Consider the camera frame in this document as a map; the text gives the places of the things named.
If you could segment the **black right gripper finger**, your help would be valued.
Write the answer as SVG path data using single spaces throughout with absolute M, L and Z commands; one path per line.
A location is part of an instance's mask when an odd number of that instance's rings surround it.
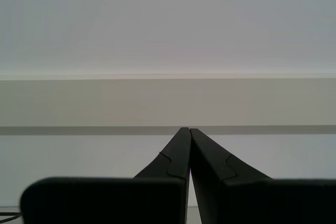
M 200 130 L 190 133 L 202 223 L 335 223 L 334 179 L 273 179 Z
M 50 177 L 20 198 L 24 223 L 186 223 L 191 132 L 132 178 Z

